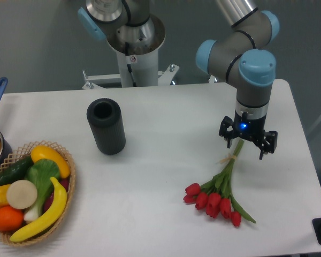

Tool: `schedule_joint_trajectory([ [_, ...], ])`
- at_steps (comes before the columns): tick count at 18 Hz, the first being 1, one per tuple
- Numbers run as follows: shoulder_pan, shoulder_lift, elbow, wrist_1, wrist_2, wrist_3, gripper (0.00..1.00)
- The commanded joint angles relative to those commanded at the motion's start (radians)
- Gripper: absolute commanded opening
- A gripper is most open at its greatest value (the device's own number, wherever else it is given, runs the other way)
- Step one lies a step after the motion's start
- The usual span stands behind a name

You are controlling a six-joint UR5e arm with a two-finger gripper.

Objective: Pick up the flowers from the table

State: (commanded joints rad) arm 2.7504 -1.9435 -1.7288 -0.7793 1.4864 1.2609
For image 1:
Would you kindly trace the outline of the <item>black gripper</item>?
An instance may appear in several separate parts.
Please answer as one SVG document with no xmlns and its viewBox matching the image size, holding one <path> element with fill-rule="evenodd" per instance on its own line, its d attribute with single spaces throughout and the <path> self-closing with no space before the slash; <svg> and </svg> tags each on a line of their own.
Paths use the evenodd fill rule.
<svg viewBox="0 0 321 257">
<path fill-rule="evenodd" d="M 220 124 L 219 136 L 227 142 L 227 148 L 232 145 L 233 139 L 240 137 L 248 141 L 255 141 L 262 137 L 259 159 L 270 153 L 273 154 L 277 147 L 277 131 L 265 131 L 264 125 L 266 115 L 259 119 L 243 119 L 237 112 L 234 115 L 234 121 L 225 116 Z"/>
</svg>

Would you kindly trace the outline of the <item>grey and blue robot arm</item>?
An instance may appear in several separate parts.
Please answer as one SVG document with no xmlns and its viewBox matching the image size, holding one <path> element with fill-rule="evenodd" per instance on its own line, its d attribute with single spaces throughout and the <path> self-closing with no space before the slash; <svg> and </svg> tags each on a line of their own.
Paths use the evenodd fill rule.
<svg viewBox="0 0 321 257">
<path fill-rule="evenodd" d="M 276 77 L 276 59 L 264 48 L 278 34 L 277 17 L 253 1 L 218 1 L 233 33 L 223 42 L 204 41 L 195 62 L 203 72 L 236 89 L 235 115 L 225 117 L 219 135 L 251 141 L 261 155 L 273 153 L 277 132 L 264 124 Z M 86 1 L 78 18 L 96 40 L 116 52 L 123 87 L 158 86 L 158 51 L 165 27 L 148 1 Z"/>
</svg>

